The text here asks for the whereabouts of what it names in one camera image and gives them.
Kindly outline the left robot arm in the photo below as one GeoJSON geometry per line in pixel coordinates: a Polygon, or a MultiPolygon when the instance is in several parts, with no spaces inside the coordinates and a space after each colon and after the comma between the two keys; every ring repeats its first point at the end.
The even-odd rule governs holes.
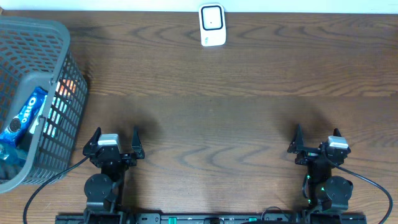
{"type": "Polygon", "coordinates": [[[87,197],[84,224],[135,223],[135,215],[122,206],[126,171],[145,158],[137,128],[133,129],[131,152],[121,153],[118,134],[103,134],[98,128],[83,148],[83,155],[101,169],[84,186],[87,197]]]}

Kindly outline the mint green wipes pack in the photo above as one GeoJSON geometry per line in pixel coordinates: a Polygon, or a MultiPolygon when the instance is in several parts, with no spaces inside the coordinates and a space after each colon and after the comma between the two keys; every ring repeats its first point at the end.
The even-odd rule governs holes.
{"type": "MultiPolygon", "coordinates": [[[[66,112],[67,110],[67,105],[64,102],[62,102],[60,98],[54,97],[52,100],[52,104],[55,106],[56,109],[58,109],[62,113],[66,112]]],[[[42,114],[43,109],[44,109],[44,104],[42,104],[42,106],[40,107],[39,112],[37,113],[37,116],[34,119],[34,122],[31,124],[29,128],[30,134],[35,133],[35,129],[39,124],[39,116],[42,114]]],[[[54,111],[52,108],[50,109],[47,118],[54,124],[60,124],[60,122],[62,121],[61,114],[54,111]]],[[[55,138],[57,136],[57,127],[46,122],[43,129],[43,133],[46,133],[51,138],[55,138]]]]}

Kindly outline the blue Oreo cookie pack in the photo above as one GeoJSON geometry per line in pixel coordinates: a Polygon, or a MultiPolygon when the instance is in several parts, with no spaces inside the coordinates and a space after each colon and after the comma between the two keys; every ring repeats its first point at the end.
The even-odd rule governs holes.
{"type": "Polygon", "coordinates": [[[6,129],[1,133],[1,144],[17,147],[23,135],[40,111],[45,102],[47,92],[41,87],[36,87],[30,97],[25,101],[19,113],[13,117],[6,129]]]}

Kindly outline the teal mouthwash bottle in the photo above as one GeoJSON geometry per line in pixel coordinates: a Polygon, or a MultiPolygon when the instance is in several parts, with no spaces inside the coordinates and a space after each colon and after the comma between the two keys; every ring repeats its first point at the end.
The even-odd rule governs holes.
{"type": "Polygon", "coordinates": [[[1,160],[9,165],[23,167],[27,159],[27,153],[12,145],[1,143],[1,160]]]}

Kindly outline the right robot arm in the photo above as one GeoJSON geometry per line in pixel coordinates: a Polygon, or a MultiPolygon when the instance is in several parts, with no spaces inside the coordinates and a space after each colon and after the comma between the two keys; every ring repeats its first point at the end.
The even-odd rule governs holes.
{"type": "Polygon", "coordinates": [[[297,126],[287,152],[296,155],[297,165],[307,167],[302,192],[308,199],[308,208],[300,212],[301,222],[341,223],[341,214],[348,209],[353,184],[333,175],[332,169],[343,164],[351,152],[346,139],[336,128],[318,147],[307,147],[302,128],[297,126]]]}

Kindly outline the grey plastic shopping basket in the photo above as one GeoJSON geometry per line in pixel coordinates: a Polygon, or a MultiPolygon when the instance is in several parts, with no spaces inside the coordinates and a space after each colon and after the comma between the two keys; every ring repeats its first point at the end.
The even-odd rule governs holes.
{"type": "Polygon", "coordinates": [[[34,134],[29,128],[17,145],[27,153],[23,167],[1,160],[1,193],[19,185],[42,184],[65,170],[75,147],[88,97],[88,84],[70,51],[70,33],[57,21],[1,16],[1,131],[19,113],[36,87],[47,92],[44,109],[34,134]],[[55,90],[60,79],[76,80],[71,98],[55,90]],[[54,97],[67,105],[62,113],[54,97]],[[60,124],[47,116],[50,109],[61,114],[60,124]],[[57,136],[43,133],[45,123],[57,127],[57,136]]]}

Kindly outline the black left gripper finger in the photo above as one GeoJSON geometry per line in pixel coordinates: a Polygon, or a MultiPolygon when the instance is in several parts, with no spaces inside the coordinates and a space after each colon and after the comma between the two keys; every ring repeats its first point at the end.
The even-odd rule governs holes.
{"type": "Polygon", "coordinates": [[[138,127],[136,127],[136,126],[133,129],[131,148],[133,150],[133,153],[134,153],[136,159],[144,159],[145,158],[144,148],[143,148],[143,146],[141,144],[141,140],[139,138],[138,127]]]}
{"type": "Polygon", "coordinates": [[[101,128],[97,127],[95,133],[92,135],[90,140],[83,147],[83,155],[84,156],[92,156],[98,150],[98,140],[101,136],[101,128]]]}

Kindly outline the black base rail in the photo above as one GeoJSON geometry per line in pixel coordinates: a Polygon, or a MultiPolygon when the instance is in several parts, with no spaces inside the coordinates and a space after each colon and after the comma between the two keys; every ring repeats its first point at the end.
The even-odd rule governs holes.
{"type": "Polygon", "coordinates": [[[159,213],[136,213],[128,215],[57,215],[55,224],[73,223],[129,223],[129,224],[235,224],[235,223],[304,223],[298,215],[277,211],[263,215],[176,215],[159,213]]]}

